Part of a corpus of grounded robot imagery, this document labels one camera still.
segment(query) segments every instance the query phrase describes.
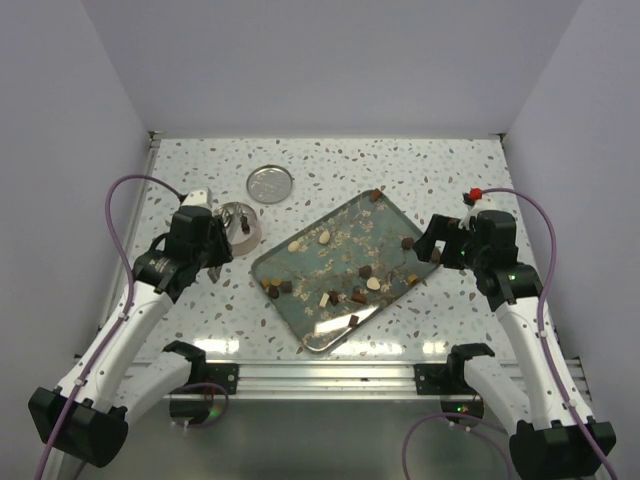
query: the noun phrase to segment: speckled countertop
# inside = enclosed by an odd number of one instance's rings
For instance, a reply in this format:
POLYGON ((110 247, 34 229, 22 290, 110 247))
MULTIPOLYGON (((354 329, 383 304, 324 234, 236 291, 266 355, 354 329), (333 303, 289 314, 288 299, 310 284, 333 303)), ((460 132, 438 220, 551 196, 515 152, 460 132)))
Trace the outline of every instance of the speckled countertop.
MULTIPOLYGON (((252 205, 263 240, 226 266, 218 284, 201 273, 155 327, 137 360, 155 358, 177 338, 207 350, 211 359, 443 360, 451 346, 470 342, 488 343, 500 359, 515 358, 470 273, 440 269, 426 286, 413 289, 324 354, 300 347, 250 274, 259 255, 371 188, 382 188, 421 229, 433 213, 463 216, 463 191, 511 186, 498 140, 162 140, 153 175, 183 192, 207 186, 218 204, 252 205), (265 164, 282 165, 295 179, 291 195, 276 205, 257 204, 246 191, 249 173, 265 164)), ((520 220, 515 198, 494 194, 493 199, 520 220)), ((132 258, 167 230, 175 208, 171 194, 149 186, 132 258)), ((533 264, 522 223, 518 245, 520 259, 533 264)))

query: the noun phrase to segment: cable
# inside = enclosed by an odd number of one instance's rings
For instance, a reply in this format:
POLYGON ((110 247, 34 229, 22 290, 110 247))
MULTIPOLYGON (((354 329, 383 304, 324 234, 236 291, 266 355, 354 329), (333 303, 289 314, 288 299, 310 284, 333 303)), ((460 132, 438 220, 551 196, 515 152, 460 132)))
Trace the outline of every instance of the cable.
POLYGON ((167 238, 168 235, 169 234, 167 232, 164 232, 158 235, 156 238, 154 238, 153 241, 151 242, 151 245, 149 245, 149 250, 155 250, 156 248, 158 248, 158 245, 160 245, 160 242, 162 242, 165 238, 167 238))
MULTIPOLYGON (((547 299, 547 296, 549 295, 549 288, 551 287, 551 282, 553 280, 553 273, 556 269, 556 253, 557 253, 556 231, 553 228, 551 219, 549 218, 547 213, 544 211, 542 206, 538 202, 536 202, 533 198, 529 197, 528 195, 525 195, 524 193, 517 192, 511 188, 488 188, 487 190, 483 190, 482 193, 483 194, 511 193, 513 195, 516 195, 522 198, 523 200, 526 200, 536 210, 538 210, 540 215, 542 215, 542 218, 544 218, 545 223, 547 224, 547 228, 549 229, 549 235, 551 236, 551 261, 549 262, 549 271, 547 272, 547 279, 544 282, 544 286, 542 287, 542 292, 540 293, 540 298, 538 299, 538 309, 536 312, 536 316, 538 318, 538 332, 543 332, 544 331, 544 303, 547 299)), ((542 335, 540 335, 540 340, 542 341, 542 350, 544 351, 544 356, 547 360, 547 364, 549 365, 549 370, 551 370, 551 375, 553 376, 553 379, 556 385, 558 386, 558 390, 560 391, 560 395, 562 396, 562 399, 564 400, 565 403, 568 404, 571 397, 569 396, 569 392, 567 391, 567 388, 562 382, 562 378, 560 378, 560 372, 558 372, 558 367, 556 367, 556 364, 553 361, 553 357, 551 356, 551 350, 549 349, 548 340, 546 339, 546 337, 542 335)), ((609 472, 609 476, 612 478, 612 480, 617 480, 618 475, 616 474, 613 468, 613 465, 611 464, 607 456, 604 454, 604 452, 602 451, 602 449, 600 448, 596 440, 593 438, 593 436, 591 435, 587 427, 584 425, 584 423, 582 423, 582 420, 580 419, 580 415, 578 415, 578 411, 576 410, 576 408, 569 405, 569 412, 571 413, 571 416, 576 422, 576 425, 584 435, 584 438, 587 440, 587 442, 593 449, 594 453, 596 454, 600 462, 602 462, 602 465, 604 465, 604 468, 606 468, 607 472, 609 472)))
MULTIPOLYGON (((162 180, 158 180, 157 178, 151 177, 149 175, 125 175, 124 177, 120 177, 118 180, 116 180, 113 183, 113 185, 111 185, 111 187, 109 187, 109 191, 107 192, 107 197, 104 202, 104 215, 107 222, 107 228, 109 229, 109 234, 111 235, 111 239, 113 240, 116 250, 118 251, 118 255, 120 256, 120 260, 122 261, 122 265, 124 266, 125 273, 127 274, 127 299, 125 301, 124 307, 122 308, 122 314, 118 317, 116 322, 113 324, 113 327, 111 327, 111 329, 104 336, 104 338, 102 339, 100 344, 97 346, 97 348, 95 349, 95 351, 93 352, 93 354, 91 355, 87 363, 85 364, 84 368, 80 372, 78 379, 81 381, 84 381, 87 378, 87 375, 91 371, 91 367, 93 367, 98 357, 100 357, 100 354, 102 354, 105 347, 109 344, 109 342, 111 341, 115 333, 118 331, 120 326, 124 323, 129 313, 129 309, 131 308, 131 305, 133 303, 133 294, 134 294, 133 284, 135 282, 135 279, 133 278, 133 270, 131 269, 131 265, 129 265, 129 259, 127 258, 127 253, 125 252, 124 247, 122 246, 122 243, 118 238, 118 233, 116 232, 116 229, 113 226, 113 218, 111 217, 111 199, 113 197, 113 193, 121 183, 126 182, 127 180, 133 180, 133 179, 142 179, 142 180, 149 180, 151 182, 155 182, 167 188, 168 190, 170 190, 174 195, 178 197, 178 199, 184 198, 180 194, 180 192, 178 192, 171 185, 163 182, 162 180)), ((58 415, 58 419, 56 420, 56 423, 54 424, 53 429, 51 430, 49 439, 47 440, 47 443, 44 447, 44 451, 42 452, 42 456, 40 457, 40 462, 38 463, 38 468, 36 469, 36 474, 34 476, 35 480, 42 479, 42 476, 44 474, 44 469, 47 466, 47 460, 49 459, 49 455, 51 454, 51 450, 53 449, 53 445, 56 441, 56 438, 58 438, 58 435, 60 434, 62 425, 65 419, 67 418, 67 415, 69 414, 69 410, 71 409, 71 406, 73 405, 73 402, 76 396, 78 395, 79 391, 80 391, 80 386, 75 385, 71 390, 71 393, 69 394, 69 397, 67 398, 66 402, 64 403, 64 406, 62 407, 62 410, 60 411, 60 415, 58 415)))
POLYGON ((216 417, 210 418, 209 420, 204 421, 202 423, 190 424, 189 422, 184 422, 184 423, 182 423, 183 427, 187 427, 187 428, 207 428, 207 427, 210 427, 214 423, 218 423, 220 421, 220 419, 222 417, 224 417, 224 414, 227 412, 227 408, 229 408, 229 394, 227 393, 227 391, 223 387, 221 387, 220 385, 218 385, 216 383, 210 383, 210 382, 191 383, 189 385, 185 385, 184 387, 180 387, 180 388, 174 390, 172 393, 178 393, 178 392, 181 392, 181 391, 196 390, 198 388, 210 388, 210 389, 217 390, 218 392, 222 393, 224 395, 224 406, 222 407, 222 411, 220 412, 220 414, 217 415, 216 417))
MULTIPOLYGON (((404 478, 406 480, 411 480, 411 477, 409 477, 409 467, 407 465, 407 447, 409 446, 409 440, 411 439, 411 435, 413 435, 413 432, 415 432, 420 425, 422 425, 424 422, 428 420, 433 420, 435 418, 441 418, 441 419, 443 418, 445 420, 448 420, 451 417, 473 420, 474 422, 477 422, 480 425, 484 425, 485 427, 495 430, 496 432, 506 434, 506 431, 502 427, 495 425, 491 422, 487 422, 486 420, 483 420, 481 418, 474 417, 473 415, 465 415, 464 413, 444 413, 444 412, 432 413, 431 415, 427 415, 426 417, 421 418, 420 420, 415 422, 413 425, 411 425, 411 427, 409 428, 409 431, 407 432, 407 435, 404 437, 404 442, 402 442, 402 470, 404 471, 404 478)), ((454 424, 454 426, 458 426, 459 428, 466 429, 466 427, 464 427, 463 425, 454 424)), ((511 462, 509 461, 509 456, 507 455, 507 452, 505 452, 500 445, 498 445, 492 438, 488 437, 484 433, 478 432, 476 430, 469 430, 469 432, 473 433, 477 437, 482 438, 487 443, 490 443, 491 445, 493 445, 493 447, 498 451, 498 453, 504 460, 504 463, 507 465, 509 480, 514 478, 513 467, 511 465, 511 462)))

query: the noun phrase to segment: round metal plate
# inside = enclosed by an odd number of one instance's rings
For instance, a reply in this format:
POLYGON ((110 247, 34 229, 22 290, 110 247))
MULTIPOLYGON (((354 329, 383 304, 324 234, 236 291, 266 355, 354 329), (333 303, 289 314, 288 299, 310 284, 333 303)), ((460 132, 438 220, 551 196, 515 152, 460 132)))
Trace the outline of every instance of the round metal plate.
POLYGON ((289 196, 292 186, 291 174, 277 165, 260 167, 247 178, 249 195, 260 203, 281 202, 289 196))

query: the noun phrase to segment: teal tray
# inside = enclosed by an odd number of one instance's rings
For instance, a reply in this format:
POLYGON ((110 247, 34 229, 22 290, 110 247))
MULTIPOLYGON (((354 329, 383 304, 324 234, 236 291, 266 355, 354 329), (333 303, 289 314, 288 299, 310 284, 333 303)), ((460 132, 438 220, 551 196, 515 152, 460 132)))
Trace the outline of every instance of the teal tray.
POLYGON ((405 251, 400 246, 403 238, 417 240, 422 231, 386 195, 372 202, 370 194, 369 190, 349 200, 257 258, 251 266, 260 286, 263 278, 292 281, 292 293, 268 298, 302 345, 312 352, 325 351, 346 338, 354 330, 349 326, 352 315, 358 316, 359 328, 411 290, 413 286, 407 281, 410 275, 417 275, 421 281, 437 268, 434 263, 419 262, 413 250, 405 251), (318 238, 325 230, 331 233, 331 240, 321 245, 318 238), (300 243, 300 249, 290 253, 287 247, 294 240, 300 243), (358 275, 365 265, 372 267, 372 276, 380 281, 382 288, 377 292, 367 290, 366 280, 358 275), (366 305, 351 300, 356 285, 367 297, 366 305), (330 290, 340 292, 340 302, 321 308, 322 295, 330 290))

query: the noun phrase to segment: white wall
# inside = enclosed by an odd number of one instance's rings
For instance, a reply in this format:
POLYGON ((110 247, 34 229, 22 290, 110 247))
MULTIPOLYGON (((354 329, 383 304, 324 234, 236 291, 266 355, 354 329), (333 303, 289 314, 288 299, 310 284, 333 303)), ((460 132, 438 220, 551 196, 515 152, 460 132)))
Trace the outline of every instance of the white wall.
POLYGON ((580 0, 83 0, 150 129, 483 135, 580 0))
MULTIPOLYGON (((551 307, 597 418, 616 429, 620 478, 640 472, 638 24, 637 0, 585 0, 506 137, 516 187, 557 227, 551 307)), ((525 212, 542 265, 549 237, 535 217, 525 212)))
POLYGON ((2 2, 0 65, 0 478, 23 479, 42 451, 27 401, 95 333, 116 261, 103 198, 147 142, 79 0, 2 2))

